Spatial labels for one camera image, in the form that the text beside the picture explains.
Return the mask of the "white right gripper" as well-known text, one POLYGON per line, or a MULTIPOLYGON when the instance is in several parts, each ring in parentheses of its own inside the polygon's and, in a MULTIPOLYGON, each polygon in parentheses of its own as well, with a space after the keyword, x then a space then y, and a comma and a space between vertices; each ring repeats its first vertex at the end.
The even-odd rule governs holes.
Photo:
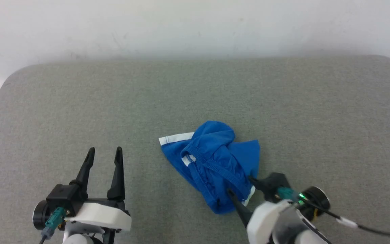
MULTIPOLYGON (((264 182, 253 176, 248 176, 248 179, 256 190, 261 192, 266 190, 264 182)), ((251 212, 231 189, 228 188, 226 191, 241 222, 247 228, 247 237, 250 244, 290 243, 295 235, 290 220, 291 214, 295 211, 292 204, 287 200, 278 203, 265 201, 256 207, 254 212, 251 212)))

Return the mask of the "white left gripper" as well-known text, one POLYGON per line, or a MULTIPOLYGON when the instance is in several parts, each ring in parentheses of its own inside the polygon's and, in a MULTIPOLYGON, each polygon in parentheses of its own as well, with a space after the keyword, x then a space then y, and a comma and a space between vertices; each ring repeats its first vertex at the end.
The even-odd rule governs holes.
MULTIPOLYGON (((88 150, 87 156, 77 174, 76 179, 69 185, 77 186, 82 200, 88 199, 88 181, 95 157, 95 147, 88 150)), ((114 158, 115 170, 110 189, 107 191, 108 200, 125 200, 124 160, 121 147, 117 147, 114 158)), ((129 232, 132 218, 122 207, 107 206, 96 202, 87 202, 74 217, 65 218, 66 244, 113 244, 115 235, 129 232)))

